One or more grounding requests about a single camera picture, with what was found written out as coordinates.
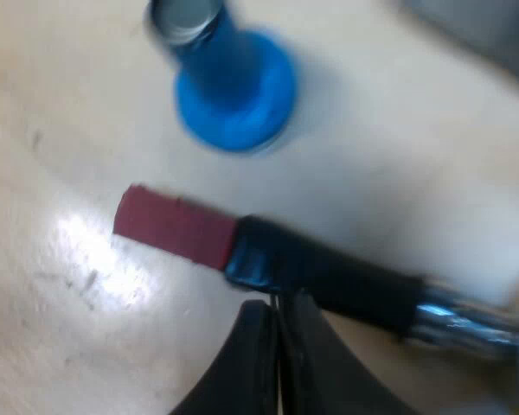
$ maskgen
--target table surface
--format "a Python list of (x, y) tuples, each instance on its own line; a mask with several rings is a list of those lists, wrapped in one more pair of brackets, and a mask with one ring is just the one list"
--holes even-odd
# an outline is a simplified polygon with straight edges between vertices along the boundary
[[(165, 414), (258, 296), (112, 237), (134, 182), (519, 309), (519, 85), (393, 2), (233, 6), (301, 70), (291, 123), (251, 156), (182, 128), (145, 1), (0, 0), (0, 415)], [(492, 365), (327, 317), (421, 412), (506, 396)]]

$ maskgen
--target gray object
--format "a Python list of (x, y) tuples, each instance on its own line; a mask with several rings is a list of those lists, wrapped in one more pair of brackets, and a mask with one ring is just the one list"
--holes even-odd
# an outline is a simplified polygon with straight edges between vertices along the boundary
[(519, 78), (519, 0), (403, 0), (417, 16)]

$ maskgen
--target red tip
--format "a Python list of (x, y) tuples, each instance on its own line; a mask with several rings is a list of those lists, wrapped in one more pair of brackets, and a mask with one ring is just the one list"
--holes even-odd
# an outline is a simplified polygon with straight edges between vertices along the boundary
[(223, 271), (237, 220), (180, 198), (131, 186), (115, 214), (113, 233)]

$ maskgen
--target blue bottle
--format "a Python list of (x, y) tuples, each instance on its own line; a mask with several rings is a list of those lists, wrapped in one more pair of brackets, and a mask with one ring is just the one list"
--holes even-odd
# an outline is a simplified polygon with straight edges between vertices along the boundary
[(203, 142), (247, 151), (284, 127), (297, 80), (272, 40), (237, 29), (222, 0), (152, 0), (149, 18), (163, 48), (181, 63), (177, 109)]

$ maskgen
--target black rubber grip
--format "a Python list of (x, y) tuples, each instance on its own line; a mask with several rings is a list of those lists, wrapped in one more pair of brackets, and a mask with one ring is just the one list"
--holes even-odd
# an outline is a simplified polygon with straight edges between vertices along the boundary
[(351, 258), (254, 216), (239, 222), (225, 276), (268, 293), (305, 289), (326, 310), (400, 336), (411, 328), (424, 291), (421, 278)]

